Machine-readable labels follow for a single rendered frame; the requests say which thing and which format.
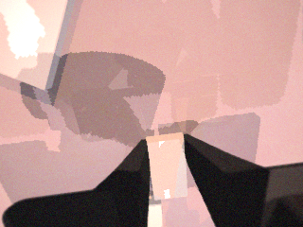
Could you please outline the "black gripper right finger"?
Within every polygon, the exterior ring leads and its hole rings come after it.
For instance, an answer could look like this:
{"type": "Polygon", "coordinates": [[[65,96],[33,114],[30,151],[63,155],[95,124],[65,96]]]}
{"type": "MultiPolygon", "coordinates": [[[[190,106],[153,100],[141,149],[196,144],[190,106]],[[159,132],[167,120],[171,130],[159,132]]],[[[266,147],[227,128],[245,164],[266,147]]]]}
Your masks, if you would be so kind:
{"type": "Polygon", "coordinates": [[[215,227],[272,227],[278,199],[303,193],[303,162],[260,166],[183,135],[188,168],[215,227]]]}

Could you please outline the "cream rectangular block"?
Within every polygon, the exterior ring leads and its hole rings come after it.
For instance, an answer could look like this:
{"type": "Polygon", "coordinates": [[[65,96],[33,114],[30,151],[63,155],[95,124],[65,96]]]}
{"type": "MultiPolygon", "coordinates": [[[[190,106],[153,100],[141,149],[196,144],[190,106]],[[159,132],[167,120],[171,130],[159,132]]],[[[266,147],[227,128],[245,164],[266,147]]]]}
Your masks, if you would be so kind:
{"type": "Polygon", "coordinates": [[[161,200],[154,200],[154,196],[149,198],[148,227],[163,227],[162,203],[161,200]]]}
{"type": "Polygon", "coordinates": [[[187,196],[187,164],[181,132],[146,137],[154,200],[187,196]]]}

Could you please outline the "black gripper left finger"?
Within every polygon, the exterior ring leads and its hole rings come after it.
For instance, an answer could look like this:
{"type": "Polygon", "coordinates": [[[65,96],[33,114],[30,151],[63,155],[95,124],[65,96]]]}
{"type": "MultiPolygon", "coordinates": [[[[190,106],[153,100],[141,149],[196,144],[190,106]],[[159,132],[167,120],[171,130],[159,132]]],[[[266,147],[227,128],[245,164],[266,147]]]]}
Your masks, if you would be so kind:
{"type": "Polygon", "coordinates": [[[148,227],[151,166],[146,139],[91,190],[27,198],[7,207],[4,227],[148,227]]]}

